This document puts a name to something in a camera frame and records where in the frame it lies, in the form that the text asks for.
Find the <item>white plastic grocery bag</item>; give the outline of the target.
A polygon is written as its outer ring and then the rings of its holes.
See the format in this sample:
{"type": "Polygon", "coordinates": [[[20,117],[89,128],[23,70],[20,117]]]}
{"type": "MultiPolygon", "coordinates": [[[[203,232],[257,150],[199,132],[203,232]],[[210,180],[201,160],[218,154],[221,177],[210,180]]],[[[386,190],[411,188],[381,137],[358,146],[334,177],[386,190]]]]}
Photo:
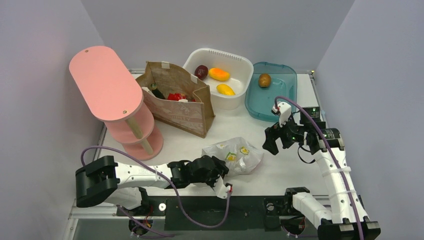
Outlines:
{"type": "Polygon", "coordinates": [[[264,152],[242,137],[234,137],[206,146],[202,155],[217,157],[225,162],[228,176],[249,175],[262,161],[264,152]]]}

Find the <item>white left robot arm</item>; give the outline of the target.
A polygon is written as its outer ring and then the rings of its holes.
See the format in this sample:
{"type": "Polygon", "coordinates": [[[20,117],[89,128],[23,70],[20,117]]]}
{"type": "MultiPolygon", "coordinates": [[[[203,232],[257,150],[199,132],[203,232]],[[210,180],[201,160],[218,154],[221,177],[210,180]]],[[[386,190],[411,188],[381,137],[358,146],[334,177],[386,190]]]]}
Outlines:
{"type": "Polygon", "coordinates": [[[226,199],[232,190],[231,185],[224,182],[228,172],[223,160],[207,155],[193,161],[156,165],[152,170],[116,162],[112,155],[107,155],[75,172],[76,205],[89,208],[110,203],[143,215],[150,206],[146,187],[183,189],[190,184],[206,184],[218,198],[226,199]]]}

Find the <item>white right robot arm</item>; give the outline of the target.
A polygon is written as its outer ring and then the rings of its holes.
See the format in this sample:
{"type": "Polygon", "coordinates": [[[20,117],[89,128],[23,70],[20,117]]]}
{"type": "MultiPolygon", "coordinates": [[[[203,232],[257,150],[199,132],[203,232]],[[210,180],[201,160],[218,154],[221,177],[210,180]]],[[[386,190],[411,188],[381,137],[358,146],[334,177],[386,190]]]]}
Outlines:
{"type": "Polygon", "coordinates": [[[306,188],[288,188],[288,197],[282,201],[286,213],[304,215],[317,229],[320,240],[375,240],[381,234],[379,223],[369,219],[355,190],[346,146],[338,129],[326,128],[323,121],[312,123],[305,117],[297,124],[289,117],[284,124],[277,122],[264,133],[262,147],[273,155],[279,152],[278,139],[283,149],[295,143],[308,146],[328,192],[330,208],[320,204],[306,188]]]}

